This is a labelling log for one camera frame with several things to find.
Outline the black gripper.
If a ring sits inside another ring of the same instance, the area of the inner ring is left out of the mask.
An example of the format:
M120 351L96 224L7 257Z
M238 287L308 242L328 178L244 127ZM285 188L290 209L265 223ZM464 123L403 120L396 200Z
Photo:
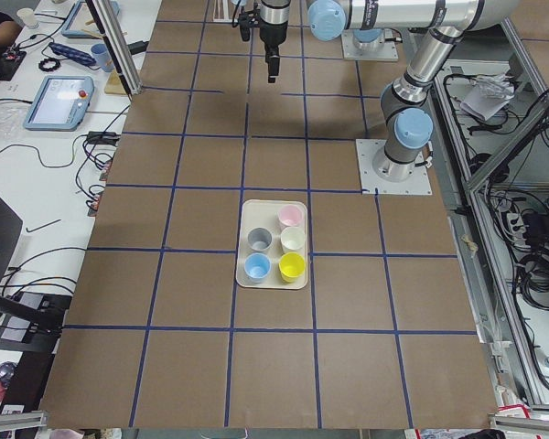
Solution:
M279 48L287 33L287 0L260 1L260 39L267 46L268 82L275 83L280 70Z

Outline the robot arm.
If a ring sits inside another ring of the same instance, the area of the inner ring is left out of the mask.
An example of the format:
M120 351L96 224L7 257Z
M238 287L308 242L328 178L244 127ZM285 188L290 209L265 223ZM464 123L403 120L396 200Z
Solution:
M388 138L373 158L373 169L379 177L401 182L412 174L417 155L433 132L433 121L422 106L436 74L465 32L499 24L517 5L515 1L307 2L309 27L322 41L330 41L349 29L363 36L390 27L425 31L403 75L382 93Z
M394 42L394 37L388 37L383 28L354 29L352 41L356 49L370 52L380 49L385 43Z

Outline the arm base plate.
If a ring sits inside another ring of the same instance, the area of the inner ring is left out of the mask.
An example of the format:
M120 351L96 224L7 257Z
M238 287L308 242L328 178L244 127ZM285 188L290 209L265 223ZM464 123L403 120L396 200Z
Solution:
M415 161L400 165L384 153L384 139L357 139L356 155L361 192L370 195L431 196L428 176L430 157L419 150Z
M347 30L342 33L341 42L344 59L381 62L396 62L399 59L390 29L384 29L372 42L361 42L352 30Z

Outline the person forearm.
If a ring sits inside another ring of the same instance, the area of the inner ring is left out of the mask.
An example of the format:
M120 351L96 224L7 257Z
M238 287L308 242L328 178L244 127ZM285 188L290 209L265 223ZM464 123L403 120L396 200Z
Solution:
M15 21L5 21L0 24L0 48L7 48L12 46L20 32L22 27Z

